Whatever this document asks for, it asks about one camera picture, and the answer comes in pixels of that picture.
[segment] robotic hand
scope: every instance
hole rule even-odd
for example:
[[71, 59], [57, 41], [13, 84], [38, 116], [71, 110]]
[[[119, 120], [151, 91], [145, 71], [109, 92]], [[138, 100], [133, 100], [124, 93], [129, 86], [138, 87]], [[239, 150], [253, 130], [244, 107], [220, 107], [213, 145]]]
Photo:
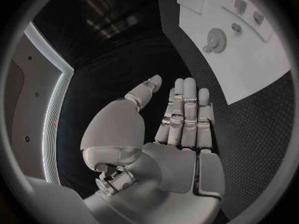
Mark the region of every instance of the robotic hand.
[[[90, 169], [101, 172], [96, 182], [102, 199], [129, 219], [136, 216], [126, 208], [135, 207], [137, 217], [143, 213], [142, 218], [163, 223], [165, 213], [183, 203], [196, 218], [210, 219], [220, 209], [224, 174], [218, 155], [212, 153], [209, 91], [199, 90], [197, 98], [193, 78], [177, 79], [155, 141], [144, 145], [139, 111], [161, 83], [155, 75], [97, 113], [81, 142], [83, 158]], [[91, 200], [98, 202], [97, 197]], [[197, 209], [204, 200], [210, 213]]]

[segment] perforated black panel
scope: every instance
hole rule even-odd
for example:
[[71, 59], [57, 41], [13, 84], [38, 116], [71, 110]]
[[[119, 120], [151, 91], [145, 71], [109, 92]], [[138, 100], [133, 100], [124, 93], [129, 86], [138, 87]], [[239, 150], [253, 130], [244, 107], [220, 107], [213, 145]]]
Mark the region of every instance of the perforated black panel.
[[232, 219], [262, 193], [282, 161], [294, 113], [291, 75], [287, 73], [260, 92], [228, 106], [210, 66], [178, 26], [176, 0], [159, 0], [159, 6], [164, 33], [190, 69], [198, 88], [210, 90], [226, 181], [223, 211]]

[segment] black dotted wall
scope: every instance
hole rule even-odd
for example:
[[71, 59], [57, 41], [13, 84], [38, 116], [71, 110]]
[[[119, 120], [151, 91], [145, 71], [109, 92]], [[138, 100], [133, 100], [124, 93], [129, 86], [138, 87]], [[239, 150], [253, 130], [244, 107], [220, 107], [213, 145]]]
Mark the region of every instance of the black dotted wall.
[[222, 209], [232, 219], [267, 187], [285, 154], [294, 113], [291, 75], [287, 73], [258, 93], [228, 106], [205, 58], [179, 28], [176, 0], [159, 0], [159, 6], [164, 33], [190, 69], [198, 88], [210, 90], [215, 136], [225, 172]]

